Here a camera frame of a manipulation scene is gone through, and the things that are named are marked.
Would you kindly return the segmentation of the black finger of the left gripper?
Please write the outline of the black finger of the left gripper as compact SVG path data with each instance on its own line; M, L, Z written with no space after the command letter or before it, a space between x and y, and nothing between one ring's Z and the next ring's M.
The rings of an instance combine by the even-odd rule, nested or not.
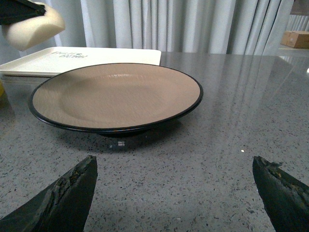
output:
M43 16L45 6L29 0L0 0L0 24L9 25Z

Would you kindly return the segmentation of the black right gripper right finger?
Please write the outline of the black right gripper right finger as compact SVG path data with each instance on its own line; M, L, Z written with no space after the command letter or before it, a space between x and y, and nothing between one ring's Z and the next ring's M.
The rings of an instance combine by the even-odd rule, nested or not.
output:
M261 156L253 158L253 177L264 209L277 232L309 230L309 187Z

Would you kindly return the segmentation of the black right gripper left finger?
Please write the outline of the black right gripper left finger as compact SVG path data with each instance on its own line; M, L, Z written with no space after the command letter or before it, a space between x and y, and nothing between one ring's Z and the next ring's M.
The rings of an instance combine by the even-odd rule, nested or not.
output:
M2 232L82 232L97 181L97 159L87 156L27 203L0 220Z

